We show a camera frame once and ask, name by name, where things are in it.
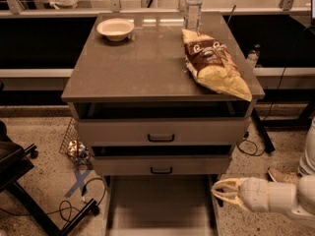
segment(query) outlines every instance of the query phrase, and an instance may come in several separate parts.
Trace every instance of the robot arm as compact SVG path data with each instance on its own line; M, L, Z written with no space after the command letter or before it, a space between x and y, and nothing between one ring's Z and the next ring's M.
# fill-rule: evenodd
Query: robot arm
M257 212L278 212L315 228L315 176L304 176L298 186L265 179L231 178L212 187L215 197Z

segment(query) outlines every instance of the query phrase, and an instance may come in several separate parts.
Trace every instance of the speckled floor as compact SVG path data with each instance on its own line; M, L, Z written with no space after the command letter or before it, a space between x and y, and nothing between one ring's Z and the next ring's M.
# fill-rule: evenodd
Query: speckled floor
M29 192L45 212L59 209L62 201L67 200L73 207L82 208L81 191L75 188L77 167L65 156L61 148L71 115L67 107L2 107L0 119L6 123L9 137L24 148L36 144L39 156L32 160L34 169L19 180L19 183ZM222 178L257 176L267 178L267 169L276 166L289 172L295 171L302 155L306 130L303 131L269 131L276 148L272 154L248 156L237 148L232 155L232 162ZM249 128L248 140L254 142L259 151L264 145L253 124ZM253 151L253 146L243 144L242 147ZM84 182L98 177L93 170L80 171ZM88 186L87 199L100 200L103 194L101 181L92 181ZM0 194L0 208L14 214L25 214L24 207L8 192ZM99 204L98 216L86 217L71 233L78 236L104 235L104 200ZM242 210L237 206L224 204L218 206L221 236L296 236L315 235L311 229L277 213L254 213ZM66 223L58 212L49 215L54 223L62 228ZM9 236L45 235L31 216L14 216L0 210L0 229Z

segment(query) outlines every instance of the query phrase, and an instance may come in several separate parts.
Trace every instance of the small clear bottle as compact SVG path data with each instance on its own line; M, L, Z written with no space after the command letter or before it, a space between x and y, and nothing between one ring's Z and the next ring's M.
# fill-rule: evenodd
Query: small clear bottle
M250 49L247 55L247 63L252 69L256 67L259 56L260 56L260 44L256 43L254 44L254 47Z
M188 30L199 30L203 0L185 0L184 27Z

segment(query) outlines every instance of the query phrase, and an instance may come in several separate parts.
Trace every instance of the black handle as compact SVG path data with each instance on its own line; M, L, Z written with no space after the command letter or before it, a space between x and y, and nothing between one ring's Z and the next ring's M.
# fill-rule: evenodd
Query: black handle
M148 140L151 143L171 143L175 140L174 134L169 135L151 135L148 134Z
M169 167L169 170L163 171L163 170L154 170L152 167L150 168L150 171L152 174L156 175L169 175L173 173L173 167Z

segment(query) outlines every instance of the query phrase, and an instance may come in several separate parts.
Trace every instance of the desk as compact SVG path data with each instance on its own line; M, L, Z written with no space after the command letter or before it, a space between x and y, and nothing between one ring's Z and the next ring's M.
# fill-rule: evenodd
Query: desk
M110 42L95 29L116 17L135 29ZM204 13L200 31L226 44L253 99L197 85L185 66L182 24L180 13L99 15L62 94L108 190L109 176L224 173L264 96L218 13Z

